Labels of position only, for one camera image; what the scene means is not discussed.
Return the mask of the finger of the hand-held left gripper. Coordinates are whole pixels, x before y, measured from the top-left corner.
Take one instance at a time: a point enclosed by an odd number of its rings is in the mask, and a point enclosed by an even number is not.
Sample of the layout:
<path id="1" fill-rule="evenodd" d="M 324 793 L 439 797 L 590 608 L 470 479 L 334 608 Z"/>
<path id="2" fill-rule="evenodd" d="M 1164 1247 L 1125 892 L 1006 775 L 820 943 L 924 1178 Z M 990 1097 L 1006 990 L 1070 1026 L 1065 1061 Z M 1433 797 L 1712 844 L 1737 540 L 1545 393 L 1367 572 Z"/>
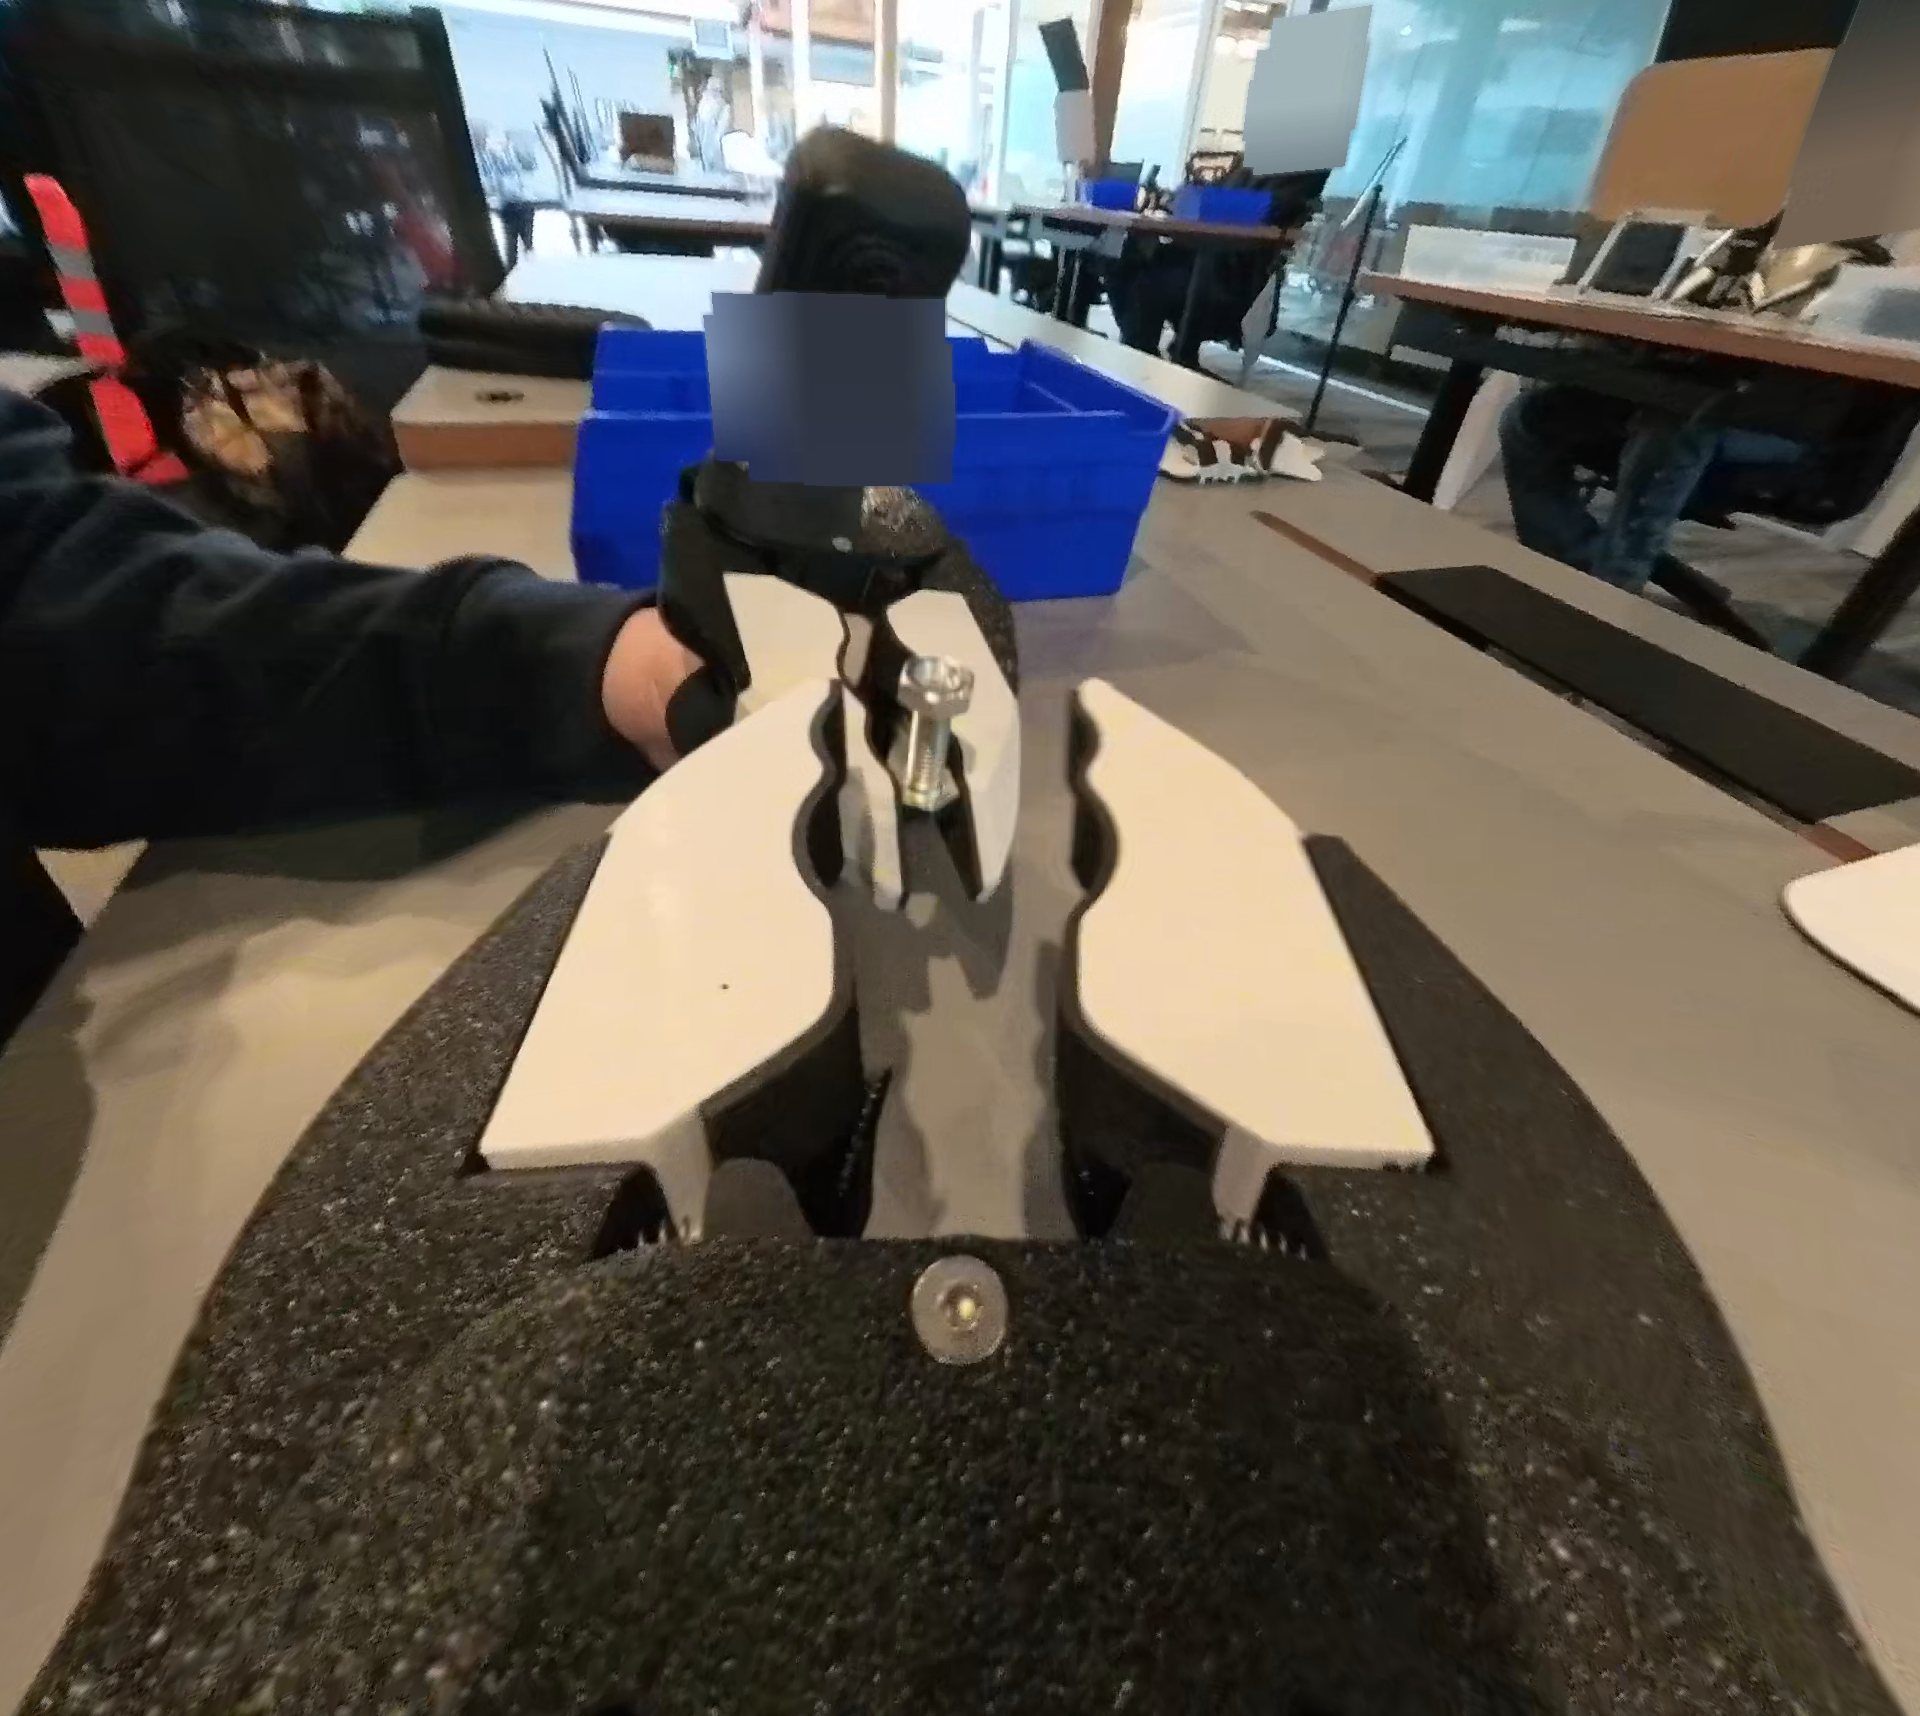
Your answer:
<path id="1" fill-rule="evenodd" d="M 990 902 L 1003 883 L 1022 800 L 1022 724 L 1013 683 L 968 600 L 951 591 L 918 591 L 880 618 L 880 754 L 890 771 L 899 739 L 896 701 L 902 665 L 914 654 L 944 654 L 972 669 L 972 708 L 954 724 L 949 768 L 958 800 L 936 817 L 907 813 L 899 826 L 932 829 L 972 902 Z"/>
<path id="2" fill-rule="evenodd" d="M 888 723 L 870 701 L 871 625 L 779 577 L 727 572 L 731 625 L 750 683 L 738 721 L 775 697 L 834 678 L 842 692 L 843 783 L 837 794 L 842 858 L 871 892 L 876 910 L 899 913 L 906 894 L 899 852 L 899 793 L 876 747 Z"/>

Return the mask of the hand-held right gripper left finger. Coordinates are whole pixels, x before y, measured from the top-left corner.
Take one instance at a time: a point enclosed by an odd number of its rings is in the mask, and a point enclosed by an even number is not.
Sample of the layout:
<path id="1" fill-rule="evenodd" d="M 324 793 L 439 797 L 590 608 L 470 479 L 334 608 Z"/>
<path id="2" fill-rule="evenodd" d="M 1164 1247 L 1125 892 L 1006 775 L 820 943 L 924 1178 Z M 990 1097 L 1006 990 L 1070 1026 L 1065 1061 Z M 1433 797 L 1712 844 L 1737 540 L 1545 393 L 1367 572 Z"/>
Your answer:
<path id="1" fill-rule="evenodd" d="M 861 1234 L 843 780 L 843 692 L 813 676 L 614 818 L 477 1135 L 488 1174 L 646 1173 L 691 1233 L 712 1176 L 760 1163 L 815 1234 Z"/>

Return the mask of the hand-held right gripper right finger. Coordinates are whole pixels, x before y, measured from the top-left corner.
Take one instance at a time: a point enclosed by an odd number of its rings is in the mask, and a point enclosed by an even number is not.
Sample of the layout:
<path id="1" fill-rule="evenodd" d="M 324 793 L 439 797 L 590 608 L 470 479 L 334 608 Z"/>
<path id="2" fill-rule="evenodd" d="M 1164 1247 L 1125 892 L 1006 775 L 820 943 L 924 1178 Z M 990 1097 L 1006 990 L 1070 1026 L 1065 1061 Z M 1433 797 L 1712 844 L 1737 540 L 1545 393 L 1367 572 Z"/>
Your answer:
<path id="1" fill-rule="evenodd" d="M 1053 1108 L 1074 1229 L 1150 1174 L 1249 1234 L 1281 1176 L 1437 1160 L 1307 838 L 1257 783 L 1107 678 L 1068 708 Z"/>

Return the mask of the silver hex bolt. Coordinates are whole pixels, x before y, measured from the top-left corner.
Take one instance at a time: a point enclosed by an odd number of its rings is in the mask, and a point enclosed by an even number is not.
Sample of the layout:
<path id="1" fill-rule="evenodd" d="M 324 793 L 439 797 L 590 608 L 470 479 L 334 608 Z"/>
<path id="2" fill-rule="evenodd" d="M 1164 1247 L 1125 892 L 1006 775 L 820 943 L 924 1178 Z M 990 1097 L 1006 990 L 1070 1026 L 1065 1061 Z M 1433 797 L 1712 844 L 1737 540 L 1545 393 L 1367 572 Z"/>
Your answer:
<path id="1" fill-rule="evenodd" d="M 949 768 L 955 721 L 915 719 L 899 707 L 899 737 L 890 757 L 902 807 L 911 815 L 938 817 L 958 800 Z"/>

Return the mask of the blue plastic bin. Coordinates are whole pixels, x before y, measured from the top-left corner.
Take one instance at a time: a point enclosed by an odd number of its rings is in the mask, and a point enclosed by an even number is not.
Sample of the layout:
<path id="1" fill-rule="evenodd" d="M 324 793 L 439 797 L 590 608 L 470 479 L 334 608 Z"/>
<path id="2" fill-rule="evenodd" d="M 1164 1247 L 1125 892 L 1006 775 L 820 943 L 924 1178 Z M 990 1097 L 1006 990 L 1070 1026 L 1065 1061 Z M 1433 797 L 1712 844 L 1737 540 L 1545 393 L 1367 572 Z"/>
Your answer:
<path id="1" fill-rule="evenodd" d="M 949 337 L 948 352 L 951 466 L 915 494 L 1008 600 L 1116 595 L 1179 412 L 1034 340 Z M 662 508 L 710 449 L 705 335 L 603 327 L 574 441 L 578 581 L 652 586 Z"/>

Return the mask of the person's left forearm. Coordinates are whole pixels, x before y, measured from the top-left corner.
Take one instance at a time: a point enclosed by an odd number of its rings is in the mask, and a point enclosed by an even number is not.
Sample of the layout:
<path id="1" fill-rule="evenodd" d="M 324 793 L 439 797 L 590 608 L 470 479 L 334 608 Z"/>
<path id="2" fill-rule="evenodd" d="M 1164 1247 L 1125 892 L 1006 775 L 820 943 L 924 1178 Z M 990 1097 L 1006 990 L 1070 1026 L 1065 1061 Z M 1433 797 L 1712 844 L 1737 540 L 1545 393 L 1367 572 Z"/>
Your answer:
<path id="1" fill-rule="evenodd" d="M 232 838 L 654 771 L 602 673 L 634 597 L 497 558 L 276 554 L 84 475 L 4 393 L 2 809 L 25 849 Z"/>

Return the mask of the person's left hand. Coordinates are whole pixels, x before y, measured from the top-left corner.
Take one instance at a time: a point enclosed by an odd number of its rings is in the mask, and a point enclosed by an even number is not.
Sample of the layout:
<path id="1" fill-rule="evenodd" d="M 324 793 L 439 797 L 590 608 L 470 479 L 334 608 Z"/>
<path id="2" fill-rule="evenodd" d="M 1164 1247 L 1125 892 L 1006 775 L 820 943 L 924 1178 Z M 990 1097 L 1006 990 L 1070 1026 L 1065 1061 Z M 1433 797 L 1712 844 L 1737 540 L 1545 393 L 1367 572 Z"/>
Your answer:
<path id="1" fill-rule="evenodd" d="M 703 659 L 662 621 L 636 608 L 617 628 L 600 673 L 597 697 L 611 734 L 656 773 L 680 760 L 670 707 L 705 673 Z"/>

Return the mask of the dark office table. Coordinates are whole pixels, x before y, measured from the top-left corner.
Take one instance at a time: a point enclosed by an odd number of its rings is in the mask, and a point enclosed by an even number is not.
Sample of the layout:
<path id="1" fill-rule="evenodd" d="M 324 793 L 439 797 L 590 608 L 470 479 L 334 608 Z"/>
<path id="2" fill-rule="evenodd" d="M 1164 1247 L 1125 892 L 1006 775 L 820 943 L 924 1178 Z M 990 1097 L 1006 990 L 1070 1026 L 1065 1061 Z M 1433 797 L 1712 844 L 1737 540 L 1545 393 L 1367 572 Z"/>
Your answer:
<path id="1" fill-rule="evenodd" d="M 1257 256 L 1259 268 L 1273 264 L 1294 245 L 1294 232 L 1263 226 L 1204 219 L 1184 219 L 1165 213 L 1114 211 L 1075 203 L 1016 200 L 1003 206 L 1008 226 L 1020 225 L 1025 241 L 1051 245 L 1058 259 L 1053 300 L 1050 312 L 1058 323 L 1080 325 L 1077 294 L 1094 259 L 1117 262 L 1123 245 L 1151 241 L 1184 247 L 1192 252 L 1192 271 L 1182 293 L 1178 316 L 1179 345 L 1194 340 L 1194 321 L 1208 283 L 1205 271 L 1222 256 Z"/>

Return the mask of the black desk mat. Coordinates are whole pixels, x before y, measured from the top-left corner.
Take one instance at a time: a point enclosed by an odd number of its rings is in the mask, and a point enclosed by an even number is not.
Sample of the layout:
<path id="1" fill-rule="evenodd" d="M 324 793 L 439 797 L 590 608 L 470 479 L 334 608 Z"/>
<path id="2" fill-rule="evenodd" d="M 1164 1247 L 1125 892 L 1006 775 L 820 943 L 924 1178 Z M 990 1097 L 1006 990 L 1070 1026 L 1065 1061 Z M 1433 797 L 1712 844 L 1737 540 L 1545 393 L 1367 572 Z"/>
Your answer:
<path id="1" fill-rule="evenodd" d="M 1800 825 L 1917 794 L 1916 768 L 1497 571 L 1394 572 L 1375 588 Z"/>

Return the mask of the dark patterned bag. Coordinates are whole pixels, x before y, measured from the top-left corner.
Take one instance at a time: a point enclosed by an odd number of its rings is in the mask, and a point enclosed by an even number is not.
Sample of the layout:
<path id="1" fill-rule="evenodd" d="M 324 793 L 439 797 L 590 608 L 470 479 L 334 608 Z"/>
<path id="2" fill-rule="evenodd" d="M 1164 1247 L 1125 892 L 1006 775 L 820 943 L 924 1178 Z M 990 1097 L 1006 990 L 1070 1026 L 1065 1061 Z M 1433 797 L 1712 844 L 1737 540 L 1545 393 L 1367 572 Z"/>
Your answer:
<path id="1" fill-rule="evenodd" d="M 183 504 L 272 552 L 346 548 L 402 471 L 389 426 L 322 362 L 240 345 L 187 356 L 163 442 Z"/>

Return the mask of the black mesh office chair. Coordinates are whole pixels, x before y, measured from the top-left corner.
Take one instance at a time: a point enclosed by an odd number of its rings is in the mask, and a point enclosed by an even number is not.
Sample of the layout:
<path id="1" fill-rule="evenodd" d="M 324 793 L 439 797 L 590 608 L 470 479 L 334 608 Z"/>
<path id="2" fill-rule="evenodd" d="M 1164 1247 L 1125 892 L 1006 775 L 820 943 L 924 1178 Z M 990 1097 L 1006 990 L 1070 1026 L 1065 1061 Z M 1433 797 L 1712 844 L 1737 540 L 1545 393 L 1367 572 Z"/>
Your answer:
<path id="1" fill-rule="evenodd" d="M 122 343 L 316 361 L 389 409 L 428 367 L 587 381 L 622 312 L 507 279 L 434 9 L 4 0 L 4 237 L 49 283 L 28 180 L 71 200 Z"/>

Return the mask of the red reflective vest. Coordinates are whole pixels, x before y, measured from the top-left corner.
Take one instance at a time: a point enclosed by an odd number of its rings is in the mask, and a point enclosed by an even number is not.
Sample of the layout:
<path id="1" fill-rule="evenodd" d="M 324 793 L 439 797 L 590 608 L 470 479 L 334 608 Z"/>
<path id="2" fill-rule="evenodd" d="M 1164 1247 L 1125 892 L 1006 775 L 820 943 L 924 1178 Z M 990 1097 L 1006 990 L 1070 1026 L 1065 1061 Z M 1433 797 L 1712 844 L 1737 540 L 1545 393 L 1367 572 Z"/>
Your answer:
<path id="1" fill-rule="evenodd" d="M 123 382 L 128 355 L 93 264 L 84 216 L 49 175 L 29 172 L 22 186 L 53 264 L 71 340 L 89 369 L 85 390 L 112 469 L 126 481 L 158 482 L 169 458 L 156 441 L 144 405 Z"/>

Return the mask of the wooden top desk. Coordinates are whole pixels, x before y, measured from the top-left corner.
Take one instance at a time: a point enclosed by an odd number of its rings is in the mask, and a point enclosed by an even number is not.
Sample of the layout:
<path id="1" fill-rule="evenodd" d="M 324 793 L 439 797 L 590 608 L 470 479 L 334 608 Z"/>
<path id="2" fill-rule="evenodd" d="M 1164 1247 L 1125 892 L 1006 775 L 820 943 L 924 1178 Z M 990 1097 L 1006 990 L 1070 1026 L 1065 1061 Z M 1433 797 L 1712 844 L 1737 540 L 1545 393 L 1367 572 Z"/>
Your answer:
<path id="1" fill-rule="evenodd" d="M 1836 508 L 1820 533 L 1827 548 L 1865 558 L 1833 615 L 1796 654 L 1816 676 L 1849 676 L 1916 597 L 1916 345 L 1823 337 L 1814 327 L 1730 310 L 1677 308 L 1643 296 L 1487 288 L 1460 281 L 1374 275 L 1370 294 L 1402 307 L 1391 351 L 1446 362 L 1446 373 L 1395 488 L 1437 504 L 1446 466 L 1487 377 L 1567 384 L 1664 412 L 1707 409 L 1739 384 L 1791 377 L 1832 396 L 1833 434 L 1863 430 L 1862 454 L 1883 471 L 1857 508 Z"/>

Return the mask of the small dark tablet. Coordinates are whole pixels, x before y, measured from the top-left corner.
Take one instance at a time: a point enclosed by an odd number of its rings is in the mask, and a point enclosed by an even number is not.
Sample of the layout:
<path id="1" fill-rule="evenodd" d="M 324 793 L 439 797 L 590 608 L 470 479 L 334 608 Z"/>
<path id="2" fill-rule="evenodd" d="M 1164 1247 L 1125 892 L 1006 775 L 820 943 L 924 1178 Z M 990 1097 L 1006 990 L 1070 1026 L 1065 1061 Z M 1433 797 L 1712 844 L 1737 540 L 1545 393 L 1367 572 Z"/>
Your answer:
<path id="1" fill-rule="evenodd" d="M 1684 221 L 1628 214 L 1600 238 L 1578 287 L 1583 294 L 1650 300 L 1668 287 L 1670 272 L 1696 226 Z"/>

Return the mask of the brown cardboard box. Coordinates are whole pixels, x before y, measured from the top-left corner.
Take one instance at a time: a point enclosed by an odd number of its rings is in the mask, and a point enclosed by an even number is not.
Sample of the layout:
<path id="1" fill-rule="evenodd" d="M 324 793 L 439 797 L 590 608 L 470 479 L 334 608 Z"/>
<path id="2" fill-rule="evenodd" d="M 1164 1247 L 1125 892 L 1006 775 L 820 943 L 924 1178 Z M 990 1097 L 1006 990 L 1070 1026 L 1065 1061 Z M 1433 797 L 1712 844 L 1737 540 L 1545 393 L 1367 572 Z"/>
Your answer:
<path id="1" fill-rule="evenodd" d="M 1778 216 L 1833 56 L 1794 48 L 1643 69 L 1620 96 L 1583 213 L 1735 228 Z"/>

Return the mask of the silver monitor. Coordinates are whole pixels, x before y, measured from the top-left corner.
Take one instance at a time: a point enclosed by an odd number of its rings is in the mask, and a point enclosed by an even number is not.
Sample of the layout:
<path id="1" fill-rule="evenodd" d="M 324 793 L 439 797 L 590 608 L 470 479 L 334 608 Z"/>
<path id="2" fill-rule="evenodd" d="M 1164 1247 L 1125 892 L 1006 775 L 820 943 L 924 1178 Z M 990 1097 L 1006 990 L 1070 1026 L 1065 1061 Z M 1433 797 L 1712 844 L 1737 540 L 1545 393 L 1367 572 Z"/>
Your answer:
<path id="1" fill-rule="evenodd" d="M 1917 226 L 1917 0 L 1860 0 L 1816 96 L 1773 247 Z"/>

